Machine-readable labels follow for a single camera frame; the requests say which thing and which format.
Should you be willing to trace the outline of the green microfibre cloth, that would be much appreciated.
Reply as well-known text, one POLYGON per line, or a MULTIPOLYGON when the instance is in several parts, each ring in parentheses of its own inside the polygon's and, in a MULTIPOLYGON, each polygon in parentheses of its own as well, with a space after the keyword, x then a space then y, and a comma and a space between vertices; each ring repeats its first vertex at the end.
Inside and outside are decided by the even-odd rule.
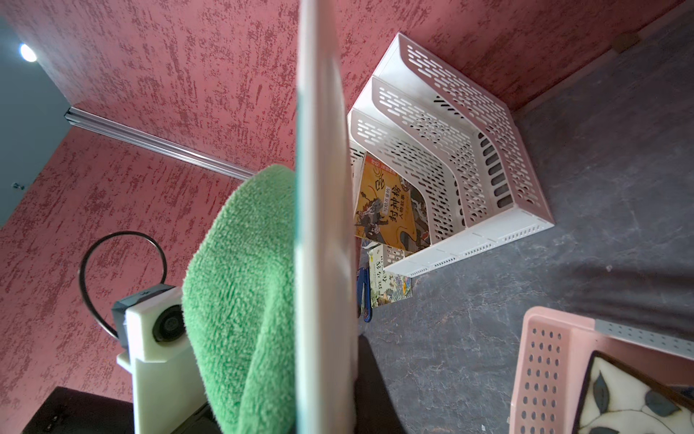
POLYGON ((224 433, 295 425, 295 187, 285 166, 243 183, 184 279, 184 323, 224 433))

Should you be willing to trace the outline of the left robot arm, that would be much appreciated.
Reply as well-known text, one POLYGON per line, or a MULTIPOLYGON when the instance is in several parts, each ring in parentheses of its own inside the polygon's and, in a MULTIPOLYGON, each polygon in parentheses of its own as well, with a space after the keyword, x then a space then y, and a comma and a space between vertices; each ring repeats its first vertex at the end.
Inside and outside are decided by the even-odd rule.
POLYGON ((210 406, 176 394, 148 393, 133 403, 57 387, 24 433, 219 433, 210 406))

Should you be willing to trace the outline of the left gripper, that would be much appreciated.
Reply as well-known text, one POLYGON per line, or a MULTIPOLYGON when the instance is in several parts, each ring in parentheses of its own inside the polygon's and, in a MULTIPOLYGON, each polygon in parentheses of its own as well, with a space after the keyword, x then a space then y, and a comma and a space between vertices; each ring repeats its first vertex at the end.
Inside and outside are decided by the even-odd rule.
POLYGON ((173 434, 222 434, 209 403, 184 421, 173 434))

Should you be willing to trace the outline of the square flower plate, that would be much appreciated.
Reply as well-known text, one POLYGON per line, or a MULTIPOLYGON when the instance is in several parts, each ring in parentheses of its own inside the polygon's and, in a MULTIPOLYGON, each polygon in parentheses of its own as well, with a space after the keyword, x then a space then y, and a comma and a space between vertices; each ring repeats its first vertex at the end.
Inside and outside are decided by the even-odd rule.
POLYGON ((572 431, 692 433, 693 394, 596 351, 589 359, 572 431))

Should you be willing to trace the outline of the green striped round plate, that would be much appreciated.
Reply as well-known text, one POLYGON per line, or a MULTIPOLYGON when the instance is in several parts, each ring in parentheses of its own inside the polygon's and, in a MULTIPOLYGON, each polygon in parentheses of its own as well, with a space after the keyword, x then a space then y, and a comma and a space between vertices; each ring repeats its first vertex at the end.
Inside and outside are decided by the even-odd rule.
POLYGON ((357 375, 352 177, 334 4, 299 9, 296 428, 351 433, 357 375))

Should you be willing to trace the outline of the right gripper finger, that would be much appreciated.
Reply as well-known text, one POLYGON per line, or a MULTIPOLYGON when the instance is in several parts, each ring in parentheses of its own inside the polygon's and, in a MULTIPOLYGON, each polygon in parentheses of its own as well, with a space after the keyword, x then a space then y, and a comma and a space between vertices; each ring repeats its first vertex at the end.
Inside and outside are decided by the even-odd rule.
POLYGON ((365 335, 358 336, 358 375, 354 383, 355 433, 405 433, 365 335))

